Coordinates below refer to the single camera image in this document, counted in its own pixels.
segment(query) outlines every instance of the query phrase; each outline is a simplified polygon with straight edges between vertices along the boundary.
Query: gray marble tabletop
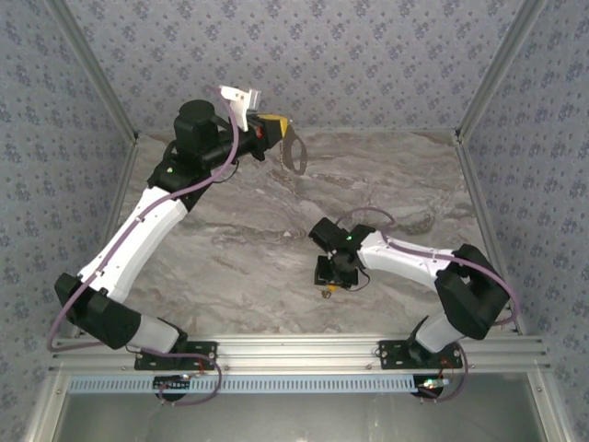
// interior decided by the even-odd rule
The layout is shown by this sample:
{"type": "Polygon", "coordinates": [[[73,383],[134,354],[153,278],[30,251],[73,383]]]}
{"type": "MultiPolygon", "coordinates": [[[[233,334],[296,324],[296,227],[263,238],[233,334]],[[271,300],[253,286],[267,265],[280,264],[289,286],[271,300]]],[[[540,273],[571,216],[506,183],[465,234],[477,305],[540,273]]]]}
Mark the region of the gray marble tabletop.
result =
{"type": "MultiPolygon", "coordinates": [[[[482,239],[447,134],[299,133],[304,176],[283,169],[278,148],[251,157],[230,181],[213,185],[162,241],[139,273],[127,304],[189,333],[410,332],[437,312],[437,295],[389,273],[366,289],[324,299],[313,285],[319,248],[307,237],[322,217],[361,205],[388,210],[392,235],[458,248],[482,239]]],[[[165,144],[142,135],[121,218],[139,200],[165,144]]],[[[356,223],[386,224],[378,214],[356,223]]]]}

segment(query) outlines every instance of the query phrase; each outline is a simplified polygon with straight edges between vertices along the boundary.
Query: patterned wallpaper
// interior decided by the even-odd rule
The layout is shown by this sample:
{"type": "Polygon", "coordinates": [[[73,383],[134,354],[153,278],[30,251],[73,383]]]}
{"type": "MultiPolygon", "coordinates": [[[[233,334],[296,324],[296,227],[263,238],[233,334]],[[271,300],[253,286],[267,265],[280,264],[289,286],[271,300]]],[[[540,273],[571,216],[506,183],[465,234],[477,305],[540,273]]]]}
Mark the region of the patterned wallpaper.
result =
{"type": "Polygon", "coordinates": [[[455,128],[521,0],[69,0],[134,126],[220,83],[300,126],[455,128]]]}
{"type": "Polygon", "coordinates": [[[589,440],[589,3],[549,0],[468,146],[526,326],[589,440]]]}
{"type": "Polygon", "coordinates": [[[52,285],[96,251],[127,143],[41,0],[0,2],[0,440],[44,375],[52,285]]]}

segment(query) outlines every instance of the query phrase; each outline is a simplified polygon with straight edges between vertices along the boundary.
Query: purple cable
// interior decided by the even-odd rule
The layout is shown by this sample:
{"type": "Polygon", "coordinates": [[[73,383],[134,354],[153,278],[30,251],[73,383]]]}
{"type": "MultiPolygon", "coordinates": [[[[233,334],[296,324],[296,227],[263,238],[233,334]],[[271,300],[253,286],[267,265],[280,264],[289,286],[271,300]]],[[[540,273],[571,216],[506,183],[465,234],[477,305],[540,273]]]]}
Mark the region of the purple cable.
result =
{"type": "Polygon", "coordinates": [[[159,357],[194,357],[196,359],[200,359],[202,361],[206,361],[210,364],[213,364],[214,369],[219,374],[219,379],[217,380],[216,384],[214,385],[213,391],[211,391],[209,394],[207,394],[204,398],[197,399],[195,401],[185,401],[185,402],[166,401],[164,399],[164,390],[166,389],[168,384],[170,384],[171,382],[174,382],[173,380],[167,380],[166,382],[164,382],[162,385],[159,386],[158,396],[159,396],[159,400],[161,400],[163,403],[166,403],[168,405],[172,405],[175,407],[187,407],[190,405],[199,405],[201,403],[208,402],[212,398],[214,398],[218,394],[219,390],[221,389],[221,386],[223,385],[223,372],[221,371],[221,367],[219,366],[219,364],[217,364],[217,362],[214,359],[210,358],[209,356],[199,355],[197,353],[161,353],[161,352],[158,352],[157,350],[151,350],[149,348],[142,348],[141,350],[145,353],[149,353],[151,355],[155,355],[155,356],[159,356],[159,357]]]}
{"type": "MultiPolygon", "coordinates": [[[[219,90],[217,90],[217,93],[219,94],[219,96],[221,96],[221,92],[219,90]]],[[[235,114],[231,110],[231,107],[229,106],[227,101],[225,101],[225,99],[222,96],[221,96],[221,101],[223,102],[223,105],[225,106],[227,112],[229,113],[229,121],[231,122],[231,128],[233,129],[233,145],[231,146],[231,151],[229,152],[229,156],[227,157],[227,160],[225,161],[225,163],[223,163],[223,165],[219,169],[217,169],[211,177],[207,178],[206,180],[202,180],[201,182],[199,182],[193,186],[190,186],[186,189],[182,189],[181,191],[173,192],[173,193],[166,195],[166,196],[160,198],[159,200],[156,200],[153,203],[149,204],[143,210],[143,212],[141,214],[139,214],[132,221],[132,223],[125,229],[125,231],[122,232],[121,236],[113,244],[113,246],[110,248],[110,250],[105,254],[104,259],[100,262],[100,264],[98,265],[98,267],[94,271],[94,273],[91,276],[89,276],[88,279],[86,279],[86,281],[84,283],[82,283],[82,285],[80,285],[78,287],[78,289],[74,292],[72,297],[70,297],[68,299],[68,301],[64,304],[64,307],[57,314],[57,317],[55,318],[55,321],[53,322],[53,325],[52,325],[51,330],[49,332],[49,337],[47,338],[47,349],[50,352],[53,352],[53,353],[64,352],[64,351],[68,351],[68,350],[76,350],[79,348],[87,348],[87,347],[94,347],[97,345],[102,345],[102,343],[78,343],[75,345],[66,345],[64,347],[55,347],[55,346],[53,346],[53,340],[55,339],[55,336],[57,335],[57,331],[59,330],[59,326],[62,324],[62,321],[64,320],[65,315],[67,314],[69,309],[73,306],[73,304],[77,301],[77,299],[82,296],[82,293],[84,293],[84,290],[86,290],[90,286],[90,284],[92,284],[92,282],[96,279],[96,273],[100,273],[104,270],[104,268],[107,266],[110,259],[115,254],[115,252],[119,249],[121,244],[129,237],[129,235],[131,235],[131,232],[133,232],[133,230],[141,222],[139,220],[143,220],[147,214],[149,214],[152,210],[154,210],[156,207],[158,207],[160,204],[164,203],[165,201],[179,198],[180,196],[184,196],[187,193],[198,191],[199,189],[202,189],[203,187],[208,186],[209,184],[212,184],[213,181],[215,181],[217,178],[219,178],[223,174],[223,172],[226,171],[226,169],[229,167],[229,165],[231,164],[233,159],[236,157],[237,147],[239,146],[239,130],[237,128],[237,119],[236,119],[235,114]]]]}
{"type": "MultiPolygon", "coordinates": [[[[462,355],[462,364],[464,365],[464,375],[462,376],[462,379],[460,379],[460,383],[458,384],[458,387],[456,388],[456,390],[452,391],[452,393],[448,394],[447,396],[444,396],[442,399],[438,399],[438,398],[422,398],[425,401],[428,402],[446,402],[446,401],[451,401],[453,400],[457,395],[460,394],[460,392],[465,388],[465,386],[467,385],[467,380],[468,380],[468,358],[467,358],[467,353],[464,351],[464,348],[462,348],[462,345],[460,345],[460,343],[456,343],[456,345],[458,345],[458,350],[460,351],[460,354],[462,355]]],[[[421,391],[422,393],[426,393],[429,394],[430,396],[433,396],[433,394],[426,390],[426,389],[417,389],[419,391],[421,391]]]]}
{"type": "MultiPolygon", "coordinates": [[[[395,218],[390,213],[386,212],[383,209],[379,209],[377,207],[357,207],[355,209],[352,209],[349,212],[346,212],[342,216],[340,216],[340,218],[338,218],[338,220],[335,222],[336,226],[344,218],[348,217],[349,215],[351,215],[351,214],[353,214],[355,212],[361,212],[361,211],[378,212],[379,214],[383,214],[388,219],[390,219],[393,223],[395,223],[395,218]]],[[[481,265],[478,265],[478,264],[476,264],[474,262],[463,260],[462,258],[457,258],[456,256],[452,256],[452,255],[437,255],[437,254],[434,254],[434,253],[430,253],[428,251],[408,249],[406,247],[399,246],[399,244],[396,244],[395,241],[392,238],[389,238],[388,235],[385,232],[381,231],[380,233],[382,233],[383,237],[387,241],[387,244],[390,247],[392,247],[393,249],[395,249],[395,250],[402,251],[403,253],[408,253],[409,255],[420,256],[422,258],[428,258],[428,259],[433,259],[433,260],[443,260],[443,261],[455,262],[457,264],[470,267],[471,269],[474,269],[477,272],[480,272],[480,273],[484,274],[485,276],[488,276],[495,283],[497,283],[498,285],[500,285],[501,288],[503,290],[505,290],[505,293],[507,293],[507,295],[511,299],[512,303],[514,304],[514,306],[513,306],[513,309],[512,309],[512,315],[509,318],[506,318],[504,320],[497,320],[497,321],[495,321],[493,323],[493,325],[504,325],[504,324],[508,324],[510,322],[514,322],[515,321],[515,318],[517,318],[517,316],[519,316],[521,309],[520,309],[519,301],[517,299],[517,295],[515,294],[515,291],[505,281],[503,281],[503,279],[500,276],[498,276],[496,273],[494,273],[494,272],[490,271],[489,269],[486,269],[485,267],[483,267],[481,265]]]]}

